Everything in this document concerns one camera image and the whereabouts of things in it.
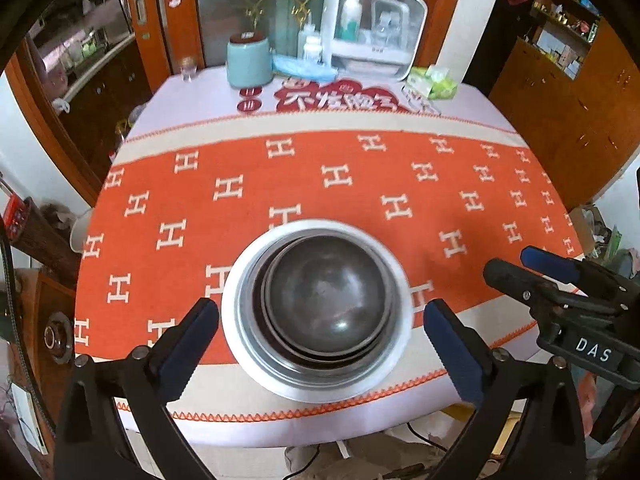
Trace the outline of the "brown wooden cabinet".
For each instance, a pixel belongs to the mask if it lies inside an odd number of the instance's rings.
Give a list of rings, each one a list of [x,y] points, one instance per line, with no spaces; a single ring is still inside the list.
[[[639,66],[592,0],[530,0],[489,99],[567,209],[611,184],[639,147]]]

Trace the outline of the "orange H-pattern tablecloth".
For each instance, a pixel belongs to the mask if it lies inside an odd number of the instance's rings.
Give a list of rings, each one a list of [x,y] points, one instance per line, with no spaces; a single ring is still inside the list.
[[[217,333],[168,410],[239,448],[349,439],[457,401],[424,333],[445,300],[525,360],[537,329],[486,263],[582,255],[558,192],[470,88],[431,105],[400,84],[168,78],[108,170],[82,242],[75,351],[152,346],[200,298]]]

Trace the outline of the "green tissue pack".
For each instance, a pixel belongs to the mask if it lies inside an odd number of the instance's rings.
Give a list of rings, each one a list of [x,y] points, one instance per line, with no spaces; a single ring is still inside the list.
[[[449,77],[448,68],[436,65],[413,67],[406,83],[429,100],[450,100],[458,90],[458,84]]]

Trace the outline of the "white plastic storage box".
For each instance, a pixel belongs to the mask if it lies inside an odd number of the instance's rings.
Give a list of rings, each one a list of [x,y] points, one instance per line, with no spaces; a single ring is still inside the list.
[[[426,18],[424,0],[323,0],[322,62],[341,73],[403,80]]]

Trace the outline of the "small glass jar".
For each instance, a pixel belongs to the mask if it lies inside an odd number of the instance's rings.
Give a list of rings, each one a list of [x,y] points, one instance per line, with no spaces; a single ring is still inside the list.
[[[198,63],[193,56],[186,56],[180,60],[180,74],[183,81],[191,81],[198,73]]]

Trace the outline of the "white pill bottle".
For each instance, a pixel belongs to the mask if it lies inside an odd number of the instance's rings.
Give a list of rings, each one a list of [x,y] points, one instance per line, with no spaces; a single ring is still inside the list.
[[[308,36],[303,45],[303,59],[309,63],[322,63],[322,42],[319,36]]]

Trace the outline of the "light blue ceramic canister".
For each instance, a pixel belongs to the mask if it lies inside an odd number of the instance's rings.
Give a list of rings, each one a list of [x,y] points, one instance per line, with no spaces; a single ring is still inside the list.
[[[248,89],[269,84],[273,78],[268,38],[262,32],[239,32],[227,44],[227,79],[232,88]]]

